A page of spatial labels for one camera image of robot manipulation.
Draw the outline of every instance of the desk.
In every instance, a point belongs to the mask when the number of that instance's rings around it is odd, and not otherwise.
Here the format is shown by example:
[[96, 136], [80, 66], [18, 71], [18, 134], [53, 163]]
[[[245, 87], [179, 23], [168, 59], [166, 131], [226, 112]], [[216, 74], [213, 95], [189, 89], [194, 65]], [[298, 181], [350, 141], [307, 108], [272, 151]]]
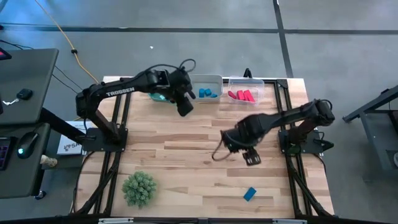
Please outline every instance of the desk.
[[[117, 79], [119, 77], [104, 77], [105, 82]], [[293, 107], [308, 102], [302, 79], [289, 79], [288, 83]], [[99, 106], [109, 120], [114, 101], [115, 98], [108, 98]], [[262, 158], [257, 166], [247, 167], [241, 154], [233, 154], [220, 162], [211, 159], [220, 141], [220, 130], [233, 127], [249, 114], [277, 111], [274, 88], [266, 86], [265, 98], [258, 107], [229, 104], [226, 88], [220, 103], [194, 103], [193, 106], [194, 110], [182, 118], [173, 104], [154, 102], [145, 93], [132, 94], [127, 119], [129, 138], [119, 166], [111, 215], [293, 218], [285, 157], [279, 151], [277, 140], [278, 128], [270, 131], [256, 148]], [[221, 148], [219, 152], [218, 156], [222, 156], [227, 150]], [[103, 157], [104, 153], [97, 152], [85, 164], [78, 184], [78, 208], [98, 185]], [[323, 165], [313, 155], [302, 157], [308, 188], [324, 208], [333, 213]], [[137, 170], [149, 173], [158, 184], [155, 198], [141, 210], [128, 207], [121, 191], [124, 180]], [[254, 187], [257, 193], [246, 202], [243, 195], [249, 187]], [[300, 190], [298, 194], [304, 211]], [[106, 189], [103, 207], [107, 195]]]
[[32, 90], [33, 95], [10, 106], [3, 104], [0, 125], [34, 124], [42, 112], [58, 50], [10, 50], [9, 53], [12, 59], [0, 61], [1, 100], [11, 102], [23, 88]]
[[[17, 145], [25, 133], [35, 131], [39, 137], [34, 151], [27, 159], [20, 159], [17, 155]], [[50, 136], [49, 124], [27, 124], [18, 128], [0, 128], [1, 136], [15, 136], [18, 141], [11, 149], [11, 156], [6, 170], [0, 171], [0, 198], [28, 197], [38, 195], [42, 183], [44, 170], [41, 169], [40, 158], [47, 147]]]
[[20, 139], [26, 132], [37, 127], [36, 123], [46, 124], [36, 130], [40, 134], [39, 140], [33, 155], [28, 159], [19, 159], [16, 146], [14, 147], [7, 169], [0, 171], [0, 180], [4, 182], [0, 185], [0, 198], [37, 195], [43, 176], [40, 158], [47, 147], [50, 128], [61, 134], [68, 131], [72, 139], [84, 135], [43, 108], [58, 50], [12, 50], [9, 53], [12, 59], [0, 61], [1, 100], [14, 100], [23, 88], [33, 90], [33, 95], [29, 100], [21, 100], [9, 106], [2, 105], [4, 112], [0, 114], [0, 136]]

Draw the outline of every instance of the red block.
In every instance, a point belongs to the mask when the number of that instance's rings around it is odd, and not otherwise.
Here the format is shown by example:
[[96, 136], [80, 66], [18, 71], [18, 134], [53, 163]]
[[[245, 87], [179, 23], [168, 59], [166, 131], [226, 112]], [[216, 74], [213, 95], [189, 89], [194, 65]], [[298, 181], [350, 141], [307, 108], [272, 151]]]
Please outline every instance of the red block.
[[236, 100], [236, 96], [232, 91], [228, 91], [228, 96], [230, 96], [232, 99]]
[[244, 94], [242, 90], [239, 90], [237, 92], [238, 100], [244, 100]]
[[249, 90], [244, 91], [243, 94], [244, 94], [244, 100], [250, 101], [250, 102], [255, 102], [254, 98], [251, 95], [251, 92]]

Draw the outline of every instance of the black desk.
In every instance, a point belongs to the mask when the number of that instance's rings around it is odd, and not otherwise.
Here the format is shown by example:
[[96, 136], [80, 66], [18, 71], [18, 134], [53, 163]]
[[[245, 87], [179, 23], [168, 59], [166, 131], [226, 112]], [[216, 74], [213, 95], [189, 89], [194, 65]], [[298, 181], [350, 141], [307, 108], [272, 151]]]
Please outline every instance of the black desk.
[[19, 159], [14, 148], [7, 169], [0, 171], [0, 198], [37, 195], [44, 174], [40, 158], [47, 148], [51, 129], [74, 141], [78, 141], [76, 136], [85, 135], [43, 108], [58, 50], [14, 50], [9, 53], [11, 59], [0, 61], [1, 100], [14, 100], [23, 88], [33, 90], [33, 95], [27, 101], [21, 100], [9, 106], [2, 104], [4, 112], [0, 114], [0, 136], [21, 138], [38, 123], [43, 125], [36, 130], [40, 136], [33, 155], [25, 160]]
[[40, 190], [44, 174], [40, 158], [49, 141], [50, 125], [27, 124], [18, 128], [0, 128], [0, 135], [15, 136], [20, 139], [25, 133], [33, 130], [39, 134], [33, 154], [27, 159], [20, 159], [15, 146], [12, 149], [7, 169], [0, 171], [0, 198], [35, 196]]
[[40, 118], [58, 50], [14, 50], [9, 53], [12, 59], [0, 61], [1, 100], [11, 102], [23, 88], [33, 90], [33, 95], [27, 101], [9, 106], [2, 104], [4, 112], [0, 114], [0, 125], [34, 124]]

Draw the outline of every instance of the keyboard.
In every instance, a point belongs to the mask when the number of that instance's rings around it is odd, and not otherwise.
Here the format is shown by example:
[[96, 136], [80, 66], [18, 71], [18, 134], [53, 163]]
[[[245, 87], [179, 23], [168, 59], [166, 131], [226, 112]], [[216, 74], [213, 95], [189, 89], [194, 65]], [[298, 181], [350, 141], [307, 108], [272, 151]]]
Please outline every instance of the keyboard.
[[0, 137], [0, 170], [7, 169], [7, 163], [15, 142], [15, 137]]

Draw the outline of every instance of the computer mouse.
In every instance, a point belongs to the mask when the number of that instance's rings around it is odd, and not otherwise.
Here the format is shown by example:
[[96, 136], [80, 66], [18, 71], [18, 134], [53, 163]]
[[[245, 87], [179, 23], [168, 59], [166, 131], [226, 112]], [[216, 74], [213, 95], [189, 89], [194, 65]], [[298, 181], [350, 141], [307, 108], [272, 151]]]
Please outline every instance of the computer mouse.
[[30, 155], [32, 155], [38, 137], [39, 134], [35, 132], [28, 132], [23, 135], [17, 146], [18, 158], [27, 159]]

